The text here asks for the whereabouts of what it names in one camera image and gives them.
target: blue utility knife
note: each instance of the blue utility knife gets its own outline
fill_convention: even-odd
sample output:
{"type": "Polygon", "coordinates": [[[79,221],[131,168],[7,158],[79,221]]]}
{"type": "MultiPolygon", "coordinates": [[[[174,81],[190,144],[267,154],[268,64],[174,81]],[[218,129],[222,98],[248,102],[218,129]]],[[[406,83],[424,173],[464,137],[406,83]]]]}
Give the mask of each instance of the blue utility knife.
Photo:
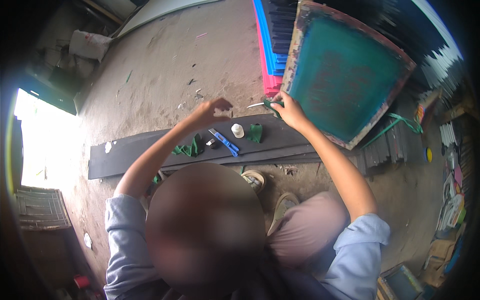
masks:
{"type": "Polygon", "coordinates": [[[211,128],[208,130],[211,134],[213,134],[219,141],[221,141],[227,148],[230,150],[234,157],[238,156],[238,151],[240,151],[237,146],[232,144],[229,140],[227,140],[223,135],[219,134],[215,129],[211,128]]]}

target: shoe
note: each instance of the shoe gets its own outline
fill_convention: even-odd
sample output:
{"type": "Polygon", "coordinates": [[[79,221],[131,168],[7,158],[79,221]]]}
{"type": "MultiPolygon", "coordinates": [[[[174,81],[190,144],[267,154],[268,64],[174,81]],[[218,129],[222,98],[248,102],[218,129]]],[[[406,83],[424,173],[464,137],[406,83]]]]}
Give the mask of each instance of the shoe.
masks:
{"type": "Polygon", "coordinates": [[[275,229],[278,227],[278,221],[283,218],[287,210],[299,204],[299,199],[293,193],[286,192],[285,194],[281,195],[276,202],[275,212],[273,214],[273,222],[267,232],[267,236],[271,235],[275,231],[275,229]]]}
{"type": "Polygon", "coordinates": [[[265,176],[262,172],[257,170],[248,170],[243,172],[241,176],[250,184],[257,195],[264,189],[265,176]]]}

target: light blue sleeve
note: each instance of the light blue sleeve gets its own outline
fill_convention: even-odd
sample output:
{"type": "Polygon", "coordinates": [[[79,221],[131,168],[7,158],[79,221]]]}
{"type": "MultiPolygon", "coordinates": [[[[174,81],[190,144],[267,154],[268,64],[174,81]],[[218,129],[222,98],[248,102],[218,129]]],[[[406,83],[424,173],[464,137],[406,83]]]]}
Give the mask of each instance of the light blue sleeve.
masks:
{"type": "Polygon", "coordinates": [[[160,279],[148,255],[145,218],[145,210],[137,199],[124,194],[107,199],[105,230],[110,246],[104,286],[107,299],[160,279]]]}
{"type": "Polygon", "coordinates": [[[389,236],[390,227],[376,214],[358,217],[338,236],[323,286],[340,300],[375,299],[380,244],[386,245],[389,236]]]}

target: concrete floor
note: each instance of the concrete floor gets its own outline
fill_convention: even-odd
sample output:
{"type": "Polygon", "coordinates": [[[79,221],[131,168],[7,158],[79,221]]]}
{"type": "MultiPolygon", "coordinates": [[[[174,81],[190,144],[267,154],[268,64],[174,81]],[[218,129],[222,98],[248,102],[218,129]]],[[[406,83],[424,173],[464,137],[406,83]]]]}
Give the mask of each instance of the concrete floor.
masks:
{"type": "MultiPolygon", "coordinates": [[[[70,145],[71,160],[60,188],[99,284],[105,284],[109,259],[105,199],[112,196],[120,179],[87,179],[90,146],[171,128],[196,107],[199,101],[194,95],[199,88],[204,96],[199,101],[217,96],[228,99],[234,105],[234,117],[267,113],[262,107],[246,109],[264,96],[250,0],[224,0],[185,9],[129,33],[110,47],[92,85],[77,99],[80,125],[75,129],[76,142],[70,145]],[[208,34],[195,40],[203,33],[208,34]],[[187,85],[191,79],[195,82],[187,85]],[[92,250],[83,243],[86,232],[93,240],[92,250]]],[[[431,164],[401,165],[369,182],[380,217],[392,230],[390,244],[383,249],[382,270],[406,261],[416,274],[426,258],[442,201],[443,161],[436,131],[430,130],[427,141],[433,150],[431,164]]],[[[298,167],[295,176],[286,176],[274,166],[255,167],[274,176],[267,176],[267,187],[259,196],[266,210],[274,207],[283,192],[294,192],[304,200],[333,186],[323,165],[317,177],[317,164],[298,167]]]]}

